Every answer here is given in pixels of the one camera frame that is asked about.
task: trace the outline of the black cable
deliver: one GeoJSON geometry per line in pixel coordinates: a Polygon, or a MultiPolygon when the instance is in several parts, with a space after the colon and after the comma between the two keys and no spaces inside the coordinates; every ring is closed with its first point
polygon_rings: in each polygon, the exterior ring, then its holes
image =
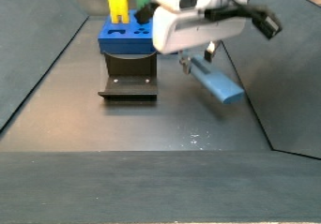
{"type": "Polygon", "coordinates": [[[252,22],[268,39],[272,39],[283,30],[281,22],[265,7],[249,7],[237,0],[232,0],[236,6],[249,14],[252,22]]]}
{"type": "Polygon", "coordinates": [[[233,1],[233,3],[235,3],[239,7],[241,7],[241,8],[251,14],[251,16],[252,16],[256,20],[259,20],[259,21],[261,21],[261,22],[265,21],[265,20],[263,19],[263,17],[261,17],[256,12],[253,12],[252,10],[249,10],[249,9],[247,8],[247,6],[243,5],[237,0],[232,0],[232,1],[233,1]]]}

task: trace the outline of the blue rectangular block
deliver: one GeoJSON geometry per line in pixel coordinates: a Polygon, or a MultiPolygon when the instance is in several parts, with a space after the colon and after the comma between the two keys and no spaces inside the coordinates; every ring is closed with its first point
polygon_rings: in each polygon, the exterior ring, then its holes
{"type": "Polygon", "coordinates": [[[153,20],[140,24],[134,17],[136,10],[130,10],[130,23],[112,23],[109,16],[98,42],[101,53],[112,54],[149,54],[156,52],[152,41],[153,20]]]}

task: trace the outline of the light blue block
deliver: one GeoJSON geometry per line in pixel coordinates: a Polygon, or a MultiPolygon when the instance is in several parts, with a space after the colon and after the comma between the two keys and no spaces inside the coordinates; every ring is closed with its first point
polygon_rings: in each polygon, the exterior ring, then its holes
{"type": "Polygon", "coordinates": [[[190,73],[224,104],[241,100],[245,90],[201,55],[192,58],[190,73]]]}

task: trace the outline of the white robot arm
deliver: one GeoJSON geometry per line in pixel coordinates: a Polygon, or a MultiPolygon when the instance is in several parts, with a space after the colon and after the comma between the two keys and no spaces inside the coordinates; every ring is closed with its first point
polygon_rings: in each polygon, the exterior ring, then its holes
{"type": "Polygon", "coordinates": [[[153,44],[161,53],[172,53],[215,40],[239,35],[247,18],[268,38],[281,24],[265,7],[248,6],[249,0],[156,0],[153,44]]]}
{"type": "Polygon", "coordinates": [[[207,10],[231,5],[231,0],[156,0],[161,5],[153,16],[153,44],[161,53],[172,53],[215,40],[239,35],[245,18],[221,22],[205,18],[207,10]]]}
{"type": "Polygon", "coordinates": [[[136,14],[145,23],[153,17],[153,45],[166,54],[181,53],[186,73],[207,86],[223,103],[233,103],[245,94],[229,77],[209,65],[213,54],[190,57],[186,49],[239,35],[247,19],[268,39],[283,30],[281,23],[267,7],[249,6],[249,0],[156,0],[136,14]]]}

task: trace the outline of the blue stand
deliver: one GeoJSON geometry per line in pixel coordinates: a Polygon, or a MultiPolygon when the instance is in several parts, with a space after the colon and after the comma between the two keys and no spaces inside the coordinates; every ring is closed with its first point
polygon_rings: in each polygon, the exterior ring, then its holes
{"type": "Polygon", "coordinates": [[[109,16],[98,37],[101,53],[152,54],[156,52],[152,41],[153,20],[140,24],[134,13],[136,10],[130,10],[129,24],[112,23],[112,16],[109,16]]]}

